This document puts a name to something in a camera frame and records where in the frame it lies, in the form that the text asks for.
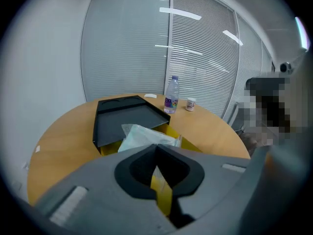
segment small cup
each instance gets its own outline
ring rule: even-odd
[[[195,108],[195,104],[196,104],[196,99],[193,97],[189,97],[187,98],[187,104],[186,104],[186,110],[188,111],[193,111]]]

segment round wooden table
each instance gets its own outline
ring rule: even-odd
[[[137,94],[125,94],[102,98]],[[165,97],[145,98],[163,109]],[[57,119],[43,134],[33,152],[27,178],[28,200],[34,205],[51,186],[84,163],[99,158],[92,143],[93,124],[98,100],[77,106]],[[193,112],[185,110],[186,101],[180,99],[170,126],[199,148],[203,153],[250,158],[238,135],[218,116],[196,105]]]

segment yellow box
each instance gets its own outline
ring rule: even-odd
[[[179,133],[176,132],[167,123],[160,125],[154,128],[153,130],[162,132],[175,139],[179,137]],[[100,148],[101,155],[106,156],[112,153],[116,153],[119,147],[121,146],[121,143],[122,141],[117,141],[117,142],[102,146]],[[191,142],[189,142],[184,137],[182,137],[182,140],[181,140],[181,148],[201,152],[196,146],[194,146]],[[161,180],[155,176],[152,176],[150,187],[151,189],[156,191],[157,206],[160,208],[160,210],[163,212],[165,216],[168,216],[171,213],[172,195],[173,195],[172,189],[170,188],[170,186],[168,185],[166,181],[163,184]]]
[[[173,137],[175,139],[177,139],[179,137],[179,133],[177,131],[175,131],[171,126],[169,126],[167,123],[162,124],[162,125],[154,128],[153,130],[162,132],[162,133],[164,133],[170,137]],[[121,143],[122,143],[122,141],[117,141],[117,142],[102,146],[100,148],[101,156],[106,156],[106,155],[117,152],[119,147],[121,146]],[[201,152],[196,146],[194,146],[191,142],[189,142],[184,137],[182,137],[182,140],[181,140],[181,148]]]

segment bottle label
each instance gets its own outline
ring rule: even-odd
[[[194,102],[187,101],[187,107],[193,108],[195,106]]]
[[[169,108],[176,108],[178,104],[178,99],[172,101],[171,99],[165,98],[165,106]]]

